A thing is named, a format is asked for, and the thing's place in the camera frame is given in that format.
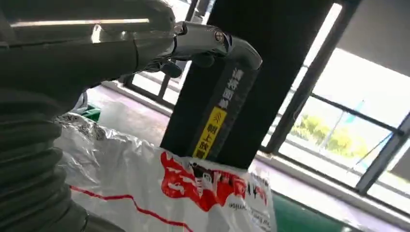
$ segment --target green object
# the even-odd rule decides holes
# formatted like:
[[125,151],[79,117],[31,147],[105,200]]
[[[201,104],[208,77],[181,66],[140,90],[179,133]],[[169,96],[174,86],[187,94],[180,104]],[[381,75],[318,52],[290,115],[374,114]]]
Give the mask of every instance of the green object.
[[358,232],[288,197],[272,194],[278,232]]
[[92,105],[88,105],[87,110],[82,113],[81,115],[89,118],[91,120],[93,120],[94,122],[98,122],[98,119],[100,119],[100,114],[101,114],[101,110],[92,106]]

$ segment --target red line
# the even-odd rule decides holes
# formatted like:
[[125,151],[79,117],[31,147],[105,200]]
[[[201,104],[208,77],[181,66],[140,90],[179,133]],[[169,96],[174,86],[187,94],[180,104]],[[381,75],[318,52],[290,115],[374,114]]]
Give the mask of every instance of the red line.
[[137,209],[137,211],[139,211],[143,214],[146,214],[146,215],[151,215],[151,216],[159,219],[160,221],[162,221],[163,223],[166,223],[168,225],[185,227],[189,232],[193,232],[193,230],[191,230],[186,223],[178,222],[178,221],[170,221],[170,220],[167,220],[167,219],[159,216],[158,214],[156,214],[152,211],[149,211],[149,210],[142,209],[142,208],[138,207],[137,202],[135,202],[134,197],[132,195],[127,194],[127,195],[115,195],[115,196],[102,196],[102,195],[90,192],[88,190],[81,189],[81,188],[76,187],[76,186],[70,186],[70,188],[71,188],[71,190],[84,193],[84,194],[86,194],[90,197],[95,197],[95,198],[103,199],[103,200],[106,200],[106,201],[120,200],[120,199],[131,199],[134,202],[134,205],[135,205],[135,208]]

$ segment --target white plastic bag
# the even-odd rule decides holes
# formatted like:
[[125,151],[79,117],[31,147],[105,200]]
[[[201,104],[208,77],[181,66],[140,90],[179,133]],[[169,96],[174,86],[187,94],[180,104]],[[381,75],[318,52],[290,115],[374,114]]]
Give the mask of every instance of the white plastic bag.
[[275,232],[268,183],[224,165],[181,158],[75,114],[55,145],[73,200],[127,232]]

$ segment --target robotic arm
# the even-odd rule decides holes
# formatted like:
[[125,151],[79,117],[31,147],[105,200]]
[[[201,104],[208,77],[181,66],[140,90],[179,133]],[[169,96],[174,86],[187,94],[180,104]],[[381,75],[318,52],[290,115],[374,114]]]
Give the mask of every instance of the robotic arm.
[[215,57],[257,69],[247,42],[212,26],[175,23],[160,0],[0,2],[0,231],[122,232],[71,200],[53,148],[53,118],[102,81],[141,71],[209,66]]
[[[174,27],[175,41],[172,53],[166,58],[193,60],[201,66],[213,64],[214,57],[234,60],[244,69],[256,70],[262,59],[246,41],[224,33],[217,27],[191,22],[178,22]],[[163,71],[171,77],[179,77],[182,71],[174,63],[162,60],[151,64],[149,72]]]

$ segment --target yellow warning label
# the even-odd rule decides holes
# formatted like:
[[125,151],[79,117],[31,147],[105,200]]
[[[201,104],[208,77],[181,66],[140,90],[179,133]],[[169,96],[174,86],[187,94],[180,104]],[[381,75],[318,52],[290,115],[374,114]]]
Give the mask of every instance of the yellow warning label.
[[226,111],[214,107],[208,122],[205,125],[204,131],[199,138],[199,141],[193,152],[193,156],[200,159],[205,159],[208,156],[209,150],[218,135],[219,129],[226,117]]

